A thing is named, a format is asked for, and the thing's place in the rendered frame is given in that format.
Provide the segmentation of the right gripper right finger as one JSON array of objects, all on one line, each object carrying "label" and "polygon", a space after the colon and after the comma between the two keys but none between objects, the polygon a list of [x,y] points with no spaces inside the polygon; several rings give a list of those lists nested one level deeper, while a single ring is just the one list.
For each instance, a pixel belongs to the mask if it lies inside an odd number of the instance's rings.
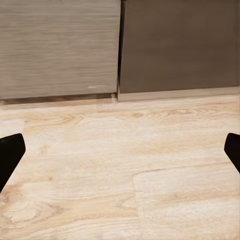
[{"label": "right gripper right finger", "polygon": [[224,151],[240,173],[240,135],[235,133],[228,133]]}]

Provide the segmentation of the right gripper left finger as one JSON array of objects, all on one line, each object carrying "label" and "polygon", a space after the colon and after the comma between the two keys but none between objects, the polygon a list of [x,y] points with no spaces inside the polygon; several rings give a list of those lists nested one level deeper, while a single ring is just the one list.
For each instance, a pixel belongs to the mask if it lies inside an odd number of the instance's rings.
[{"label": "right gripper left finger", "polygon": [[26,152],[21,133],[0,138],[0,193]]}]

